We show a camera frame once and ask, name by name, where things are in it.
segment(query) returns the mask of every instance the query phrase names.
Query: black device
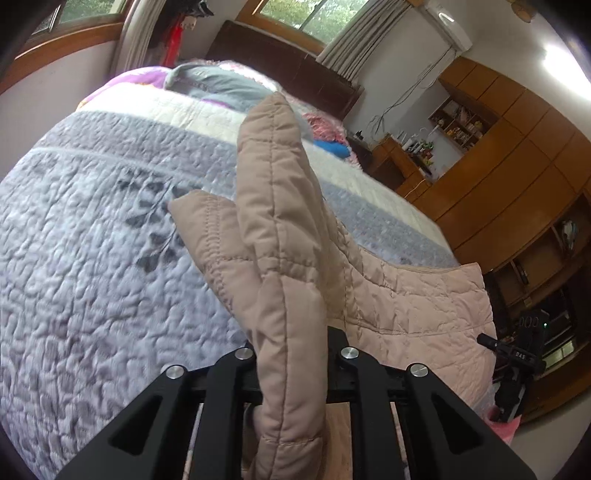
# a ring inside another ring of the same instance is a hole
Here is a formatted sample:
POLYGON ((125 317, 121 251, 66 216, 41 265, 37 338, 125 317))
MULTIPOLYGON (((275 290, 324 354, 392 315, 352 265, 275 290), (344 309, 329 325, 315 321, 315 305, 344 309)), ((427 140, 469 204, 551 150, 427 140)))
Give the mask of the black device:
POLYGON ((499 390, 495 394, 495 404, 499 408, 493 421, 509 422, 521 415, 527 400, 527 391, 534 380, 546 369, 546 362, 540 357, 544 348, 547 312, 541 309, 528 310, 519 317, 515 344, 510 345, 496 340, 484 333, 476 341, 492 350, 497 358, 507 361, 499 390))
MULTIPOLYGON (((529 467, 432 371, 385 367, 329 328, 327 403, 349 403, 354 480, 403 480, 391 402, 413 480, 534 480, 529 467)), ((180 480, 204 403, 190 480, 238 480, 246 403, 260 404, 247 345, 214 366, 169 367, 57 475, 57 480, 180 480)))

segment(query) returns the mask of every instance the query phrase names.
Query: white cable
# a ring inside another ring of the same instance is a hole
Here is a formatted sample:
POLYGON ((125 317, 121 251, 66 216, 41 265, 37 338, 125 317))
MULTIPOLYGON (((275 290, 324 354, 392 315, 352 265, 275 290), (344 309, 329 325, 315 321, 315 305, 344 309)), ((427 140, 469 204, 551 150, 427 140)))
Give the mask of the white cable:
POLYGON ((404 199, 406 200, 406 197, 408 197, 408 196, 409 196, 409 195, 410 195, 412 192, 414 192, 414 191, 415 191, 415 190, 416 190, 416 189, 419 187, 419 185, 420 185, 421 183, 423 183, 425 180, 426 180, 426 179, 422 179, 420 182, 418 182, 418 185, 417 185, 415 188, 413 188, 413 189, 412 189, 410 192, 408 192, 408 193, 407 193, 407 194, 404 196, 404 199))

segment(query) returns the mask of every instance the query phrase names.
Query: cabinet door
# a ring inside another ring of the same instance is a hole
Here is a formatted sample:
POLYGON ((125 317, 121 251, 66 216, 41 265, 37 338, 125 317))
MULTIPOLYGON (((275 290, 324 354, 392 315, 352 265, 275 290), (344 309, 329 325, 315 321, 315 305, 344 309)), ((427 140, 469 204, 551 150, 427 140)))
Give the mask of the cabinet door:
POLYGON ((478 262, 482 271, 488 272, 547 229, 573 198, 574 190, 551 165, 516 201, 454 253, 461 263, 478 262))
POLYGON ((550 110, 548 103, 534 92, 526 90, 505 112, 504 117, 522 134, 527 135, 542 120, 548 110, 550 110))
POLYGON ((591 142, 581 132, 576 132, 554 164, 578 192, 591 176, 591 142))
POLYGON ((437 221, 451 248, 475 235, 507 208, 550 165, 527 139, 437 221))
POLYGON ((493 84, 498 76, 499 74, 494 70, 479 64, 474 67, 457 87, 472 98, 478 99, 493 84))
POLYGON ((523 137, 500 119, 480 141, 416 201, 432 220, 453 207, 521 142, 523 137))
POLYGON ((499 75, 479 100, 493 112, 503 115, 523 92, 525 87, 504 75, 499 75))
POLYGON ((476 62, 466 57, 458 57, 439 76, 441 80, 457 87, 460 82, 476 67, 476 62))
POLYGON ((554 160, 574 134, 574 125, 558 110, 551 108, 534 127, 528 138, 554 160))

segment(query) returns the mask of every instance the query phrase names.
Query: green trees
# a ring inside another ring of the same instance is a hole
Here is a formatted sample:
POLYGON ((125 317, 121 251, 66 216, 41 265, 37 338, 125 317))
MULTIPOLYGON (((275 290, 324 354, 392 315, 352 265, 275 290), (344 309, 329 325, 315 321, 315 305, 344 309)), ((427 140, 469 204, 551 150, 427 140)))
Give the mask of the green trees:
MULTIPOLYGON (((366 0, 328 0, 302 29, 318 40, 329 43, 365 4, 366 0)), ((320 0, 269 0, 261 10, 286 25, 300 28, 320 0)))
POLYGON ((115 0, 68 0, 60 22, 111 13, 115 0))

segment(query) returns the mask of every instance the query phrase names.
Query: quilted bedspread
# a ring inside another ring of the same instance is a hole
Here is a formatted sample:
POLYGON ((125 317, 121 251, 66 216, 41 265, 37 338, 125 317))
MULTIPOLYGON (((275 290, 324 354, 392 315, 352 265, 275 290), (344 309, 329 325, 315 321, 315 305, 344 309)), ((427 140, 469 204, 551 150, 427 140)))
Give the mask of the quilted bedspread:
MULTIPOLYGON (((234 197, 243 118, 117 85, 51 129, 0 184, 0 421, 40 479, 167 365, 204 367, 244 343, 167 211, 195 189, 234 197)), ((356 242, 394 263, 457 265, 422 213, 304 147, 356 242)))

